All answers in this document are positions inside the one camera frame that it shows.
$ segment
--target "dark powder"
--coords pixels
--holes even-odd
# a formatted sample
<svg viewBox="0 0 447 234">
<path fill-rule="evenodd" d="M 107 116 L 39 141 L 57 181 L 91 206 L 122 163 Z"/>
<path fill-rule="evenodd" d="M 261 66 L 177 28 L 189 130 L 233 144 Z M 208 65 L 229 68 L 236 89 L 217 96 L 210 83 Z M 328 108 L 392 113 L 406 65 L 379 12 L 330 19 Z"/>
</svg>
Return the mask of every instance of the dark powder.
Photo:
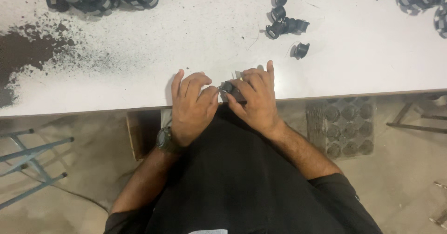
<svg viewBox="0 0 447 234">
<path fill-rule="evenodd" d="M 62 24 L 56 28 L 56 31 L 64 30 L 67 28 Z M 55 54 L 67 52 L 64 45 L 75 45 L 72 39 L 40 36 L 41 32 L 35 25 L 30 24 L 11 27 L 7 34 L 0 36 L 0 108 L 11 105 L 14 100 L 14 90 L 6 88 L 13 72 L 24 71 L 25 65 L 42 70 L 42 64 L 52 59 Z"/>
</svg>

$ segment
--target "black shirt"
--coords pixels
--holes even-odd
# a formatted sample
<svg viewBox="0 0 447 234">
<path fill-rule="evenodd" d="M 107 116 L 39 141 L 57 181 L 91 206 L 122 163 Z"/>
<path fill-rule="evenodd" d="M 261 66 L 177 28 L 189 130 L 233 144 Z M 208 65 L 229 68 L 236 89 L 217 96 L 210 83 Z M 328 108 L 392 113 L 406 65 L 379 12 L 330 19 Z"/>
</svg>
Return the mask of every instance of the black shirt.
<svg viewBox="0 0 447 234">
<path fill-rule="evenodd" d="M 105 233 L 381 233 L 342 174 L 306 180 L 227 108 L 140 210 L 112 214 Z"/>
</svg>

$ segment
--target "finger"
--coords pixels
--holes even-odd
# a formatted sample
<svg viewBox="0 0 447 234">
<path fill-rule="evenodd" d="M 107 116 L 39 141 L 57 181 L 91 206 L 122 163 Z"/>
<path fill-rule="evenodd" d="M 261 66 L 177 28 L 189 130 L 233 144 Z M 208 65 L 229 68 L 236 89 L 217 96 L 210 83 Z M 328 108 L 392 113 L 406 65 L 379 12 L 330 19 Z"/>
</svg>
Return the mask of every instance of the finger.
<svg viewBox="0 0 447 234">
<path fill-rule="evenodd" d="M 208 106 L 207 109 L 207 117 L 208 118 L 213 118 L 214 115 L 216 114 L 217 108 L 219 107 L 219 103 L 217 101 L 217 96 L 219 95 L 219 92 L 217 91 L 213 97 L 211 98 L 211 103 Z"/>
<path fill-rule="evenodd" d="M 205 75 L 197 76 L 191 79 L 188 90 L 186 91 L 186 97 L 190 98 L 191 101 L 195 103 L 197 101 L 198 95 L 200 94 L 202 86 L 211 84 L 212 82 L 213 81 Z"/>
<path fill-rule="evenodd" d="M 247 112 L 242 107 L 241 104 L 239 104 L 236 99 L 233 97 L 233 95 L 227 93 L 227 99 L 228 99 L 228 106 L 230 107 L 231 111 L 234 112 L 238 117 L 243 118 L 247 115 Z"/>
<path fill-rule="evenodd" d="M 247 102 L 253 100 L 256 98 L 256 92 L 254 89 L 249 85 L 249 83 L 244 82 L 240 79 L 232 79 L 230 82 L 236 86 L 236 88 L 240 91 L 240 93 L 244 96 L 244 98 L 247 100 Z"/>
<path fill-rule="evenodd" d="M 214 95 L 216 93 L 218 93 L 218 89 L 215 86 L 208 86 L 207 88 L 205 88 L 202 93 L 200 94 L 200 96 L 197 99 L 197 104 L 198 105 L 203 105 L 205 107 L 207 107 L 211 102 L 212 102 L 212 98 L 214 97 Z"/>
<path fill-rule="evenodd" d="M 273 61 L 272 60 L 267 62 L 267 72 L 270 74 L 270 79 L 272 81 L 272 86 L 275 87 L 275 74 L 274 74 Z"/>
<path fill-rule="evenodd" d="M 180 83 L 182 82 L 182 78 L 185 75 L 185 72 L 180 69 L 177 74 L 174 76 L 174 80 L 171 85 L 172 99 L 177 98 L 178 90 L 180 89 Z"/>
<path fill-rule="evenodd" d="M 265 84 L 262 82 L 262 79 L 259 74 L 253 73 L 249 75 L 244 75 L 244 81 L 248 82 L 255 92 L 261 92 L 263 89 L 265 89 Z"/>
<path fill-rule="evenodd" d="M 185 97 L 186 96 L 186 92 L 188 90 L 188 86 L 189 86 L 191 80 L 193 80 L 195 78 L 198 78 L 198 77 L 206 77 L 206 76 L 201 74 L 200 72 L 196 72 L 196 73 L 193 73 L 193 74 L 187 76 L 182 81 L 182 83 L 180 84 L 180 95 L 181 95 L 181 97 Z"/>
<path fill-rule="evenodd" d="M 270 88 L 272 86 L 270 74 L 267 71 L 263 71 L 263 70 L 255 69 L 255 68 L 244 71 L 244 76 L 250 75 L 250 74 L 258 74 L 261 77 L 262 82 L 265 84 L 266 87 Z"/>
</svg>

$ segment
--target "hand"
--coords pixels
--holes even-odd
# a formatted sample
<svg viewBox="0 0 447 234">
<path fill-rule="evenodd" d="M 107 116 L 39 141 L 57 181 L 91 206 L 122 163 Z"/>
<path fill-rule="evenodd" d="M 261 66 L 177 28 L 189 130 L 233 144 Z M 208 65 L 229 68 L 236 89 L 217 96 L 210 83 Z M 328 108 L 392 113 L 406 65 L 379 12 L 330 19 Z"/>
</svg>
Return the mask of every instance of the hand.
<svg viewBox="0 0 447 234">
<path fill-rule="evenodd" d="M 227 94 L 228 105 L 251 128 L 270 139 L 284 124 L 276 109 L 273 61 L 267 62 L 267 71 L 252 68 L 243 73 L 243 81 L 234 79 L 231 83 L 239 89 L 247 104 L 242 106 Z"/>
<path fill-rule="evenodd" d="M 193 73 L 182 81 L 184 75 L 179 70 L 172 82 L 171 134 L 181 147 L 189 146 L 208 127 L 219 105 L 215 86 L 200 93 L 202 86 L 213 82 L 205 73 Z"/>
</svg>

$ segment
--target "electrical cable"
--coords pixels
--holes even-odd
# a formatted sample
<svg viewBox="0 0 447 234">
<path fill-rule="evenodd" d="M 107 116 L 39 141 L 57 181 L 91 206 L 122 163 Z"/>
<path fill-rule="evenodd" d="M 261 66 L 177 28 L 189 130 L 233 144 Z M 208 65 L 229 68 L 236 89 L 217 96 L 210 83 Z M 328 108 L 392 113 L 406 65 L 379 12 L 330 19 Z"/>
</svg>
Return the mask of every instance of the electrical cable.
<svg viewBox="0 0 447 234">
<path fill-rule="evenodd" d="M 30 176 L 29 174 L 23 172 L 22 170 L 20 170 L 20 173 L 22 173 L 22 174 L 28 176 L 29 178 L 31 178 L 31 179 L 33 179 L 33 180 L 35 180 L 35 181 L 37 181 L 37 182 L 44 183 L 43 181 L 41 181 L 41 180 L 39 180 L 39 179 L 36 179 L 36 178 Z M 107 214 L 109 214 L 109 211 L 107 210 L 107 208 L 106 208 L 105 206 L 103 206 L 103 205 L 100 204 L 99 202 L 93 200 L 92 198 L 83 196 L 83 195 L 78 194 L 78 193 L 75 193 L 75 192 L 68 191 L 68 190 L 66 190 L 66 189 L 64 189 L 64 188 L 58 187 L 58 186 L 53 185 L 53 184 L 50 184 L 49 186 L 55 187 L 55 188 L 57 188 L 57 189 L 60 189 L 61 191 L 67 192 L 67 193 L 72 194 L 72 195 L 74 195 L 74 196 L 81 197 L 82 199 L 85 199 L 85 200 L 87 200 L 87 201 L 89 201 L 89 202 L 92 202 L 92 203 L 96 204 L 97 206 L 99 206 L 100 208 L 102 208 L 105 212 L 107 212 Z"/>
</svg>

